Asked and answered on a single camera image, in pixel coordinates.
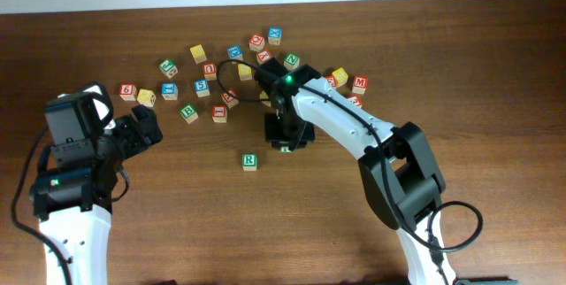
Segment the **green R wooden block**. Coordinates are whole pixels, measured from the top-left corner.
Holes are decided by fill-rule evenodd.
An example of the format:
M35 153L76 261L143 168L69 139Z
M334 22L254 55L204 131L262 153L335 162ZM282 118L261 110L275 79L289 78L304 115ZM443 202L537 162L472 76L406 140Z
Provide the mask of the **green R wooden block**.
M257 155L255 153L246 153L242 155L242 169L244 171L257 170Z

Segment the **yellow S wooden block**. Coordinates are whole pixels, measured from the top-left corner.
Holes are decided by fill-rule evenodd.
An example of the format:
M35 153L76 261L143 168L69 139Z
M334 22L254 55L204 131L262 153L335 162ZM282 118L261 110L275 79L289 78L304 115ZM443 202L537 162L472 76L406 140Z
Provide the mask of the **yellow S wooden block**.
M288 146L281 146L279 151L281 153L292 153L293 152L292 150L290 150L290 148Z

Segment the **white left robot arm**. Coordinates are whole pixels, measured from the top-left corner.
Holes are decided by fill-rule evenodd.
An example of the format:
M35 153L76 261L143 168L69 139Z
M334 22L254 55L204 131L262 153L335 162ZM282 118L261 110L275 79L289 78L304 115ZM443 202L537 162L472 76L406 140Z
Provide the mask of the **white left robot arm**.
M106 87L96 81L49 101L53 142L45 147L29 195L46 237L49 284L105 284L112 194L126 180L123 162L160 143L157 115L144 106L118 119Z

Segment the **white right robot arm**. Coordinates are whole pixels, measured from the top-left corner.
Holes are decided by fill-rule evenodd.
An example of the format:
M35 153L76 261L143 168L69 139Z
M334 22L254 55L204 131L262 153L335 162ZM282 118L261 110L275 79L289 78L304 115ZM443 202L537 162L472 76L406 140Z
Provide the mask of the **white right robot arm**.
M275 109L266 118L267 142L291 152L312 142L316 127L330 135L357 160L368 205L398 235L409 283L454 284L447 255L460 248L442 241L446 183L422 130L370 115L308 65L289 71L272 58L254 78Z

